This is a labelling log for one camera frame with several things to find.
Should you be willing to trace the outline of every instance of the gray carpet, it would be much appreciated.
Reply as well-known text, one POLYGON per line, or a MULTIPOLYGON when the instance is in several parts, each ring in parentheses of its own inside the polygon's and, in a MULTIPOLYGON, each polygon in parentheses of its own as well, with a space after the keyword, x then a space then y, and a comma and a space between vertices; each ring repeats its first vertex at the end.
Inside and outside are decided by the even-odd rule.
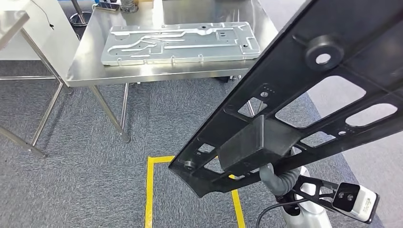
MULTIPOLYGON (((0 62, 0 76, 49 75, 40 63, 30 64, 0 62)), ((131 85, 129 144, 122 142, 89 89, 62 93, 38 142, 50 154, 46 160, 0 136, 0 227, 144 227, 147 157, 179 152, 235 84, 209 78, 131 85)), ((0 124, 30 141, 55 89, 51 80, 1 82, 0 124)), ((119 117, 123 85, 100 90, 119 117)), ((319 118, 314 108, 305 95, 281 117, 290 123, 311 122, 319 118)), ((312 176, 328 181, 356 182, 341 154, 308 168, 312 176)), ((275 203, 261 183, 239 189, 239 195, 247 227, 275 203)), ((167 163, 154 166, 153 201, 155 228, 238 226, 230 193, 198 199, 168 171, 167 163)), ((328 215, 334 227, 367 227, 328 215)), ((262 222, 262 227, 284 225, 278 209, 262 222)), ((376 219, 370 227, 382 224, 376 219)))

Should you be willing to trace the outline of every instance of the metal table top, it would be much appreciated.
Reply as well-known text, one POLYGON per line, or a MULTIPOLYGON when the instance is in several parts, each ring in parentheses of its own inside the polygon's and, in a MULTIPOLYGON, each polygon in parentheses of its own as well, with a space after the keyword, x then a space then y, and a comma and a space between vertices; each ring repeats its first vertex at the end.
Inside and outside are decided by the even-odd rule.
POLYGON ((25 11, 0 11, 0 50, 27 22, 29 16, 25 11))
POLYGON ((72 87, 243 75, 255 60, 104 66, 101 55, 113 25, 247 21, 261 50, 277 30, 258 0, 154 0, 140 2, 132 14, 96 9, 88 22, 65 81, 72 87))

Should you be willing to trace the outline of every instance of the aluminum plate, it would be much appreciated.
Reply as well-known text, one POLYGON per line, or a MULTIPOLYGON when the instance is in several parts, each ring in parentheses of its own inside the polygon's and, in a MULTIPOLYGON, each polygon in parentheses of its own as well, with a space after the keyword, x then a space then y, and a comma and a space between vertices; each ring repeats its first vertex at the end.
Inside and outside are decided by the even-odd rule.
POLYGON ((119 66, 243 60, 259 55, 248 22, 113 26, 101 61, 119 66))

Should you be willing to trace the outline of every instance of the yellow floor tape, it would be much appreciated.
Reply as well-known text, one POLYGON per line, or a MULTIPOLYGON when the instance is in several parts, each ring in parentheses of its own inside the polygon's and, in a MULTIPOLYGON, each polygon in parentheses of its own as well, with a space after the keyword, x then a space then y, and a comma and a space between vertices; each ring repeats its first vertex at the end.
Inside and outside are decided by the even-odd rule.
MULTIPOLYGON (((174 156, 164 157, 148 157, 147 161, 147 186, 145 201, 145 228, 153 227, 153 180, 154 180, 154 164, 171 162, 174 156)), ((232 190, 232 201, 234 202, 235 215, 237 217, 238 227, 245 228, 245 220, 243 218, 242 207, 238 190, 232 190)))

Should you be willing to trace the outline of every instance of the black plastic frame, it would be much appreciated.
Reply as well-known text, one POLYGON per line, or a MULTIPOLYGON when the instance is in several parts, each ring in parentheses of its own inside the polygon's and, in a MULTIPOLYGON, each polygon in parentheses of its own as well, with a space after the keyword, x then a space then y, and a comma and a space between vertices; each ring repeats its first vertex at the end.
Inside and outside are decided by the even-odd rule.
POLYGON ((403 130, 402 20, 401 0, 307 2, 174 158, 169 169, 199 197, 259 181, 259 172, 234 180, 229 178, 231 173, 215 173, 204 165, 217 155, 221 145, 253 121, 237 112, 249 99, 256 97, 268 105, 259 115, 279 121, 276 112, 328 76, 345 78, 363 88, 365 96, 306 128, 294 128, 302 138, 322 131, 336 139, 315 148, 296 143, 294 146, 302 152, 274 164, 277 174, 403 130), (321 51, 334 53, 338 60, 314 67, 312 55, 321 51), (269 95, 262 97, 262 92, 269 95), (382 103, 398 110, 363 127, 345 123, 353 114, 382 103), (215 149, 210 153, 198 151, 204 143, 215 149))
POLYGON ((298 180, 297 180, 294 188, 287 195, 289 195, 290 193, 292 195, 294 195, 294 194, 300 195, 303 198, 308 199, 308 200, 326 208, 327 210, 341 213, 347 217, 350 217, 350 218, 355 219, 360 222, 364 222, 366 224, 371 224, 374 219, 374 216, 375 216, 376 208, 378 207, 378 203, 379 203, 379 199, 380 199, 379 195, 375 193, 376 199, 373 202, 373 209, 371 211, 369 219, 367 221, 361 221, 361 220, 358 220, 357 218, 355 218, 352 214, 351 215, 344 214, 339 209, 337 209, 333 206, 334 197, 337 194, 337 189, 339 186, 340 186, 339 184, 335 184, 335 183, 332 183, 332 182, 329 182, 326 180, 321 180, 321 179, 316 179, 316 178, 300 175, 298 177, 298 180), (309 183, 309 184, 313 184, 316 186, 315 194, 313 196, 301 191, 301 187, 304 183, 309 183), (322 187, 332 190, 332 193, 320 194, 322 187), (324 197, 331 198, 331 200, 330 201, 324 200, 323 199, 324 197))

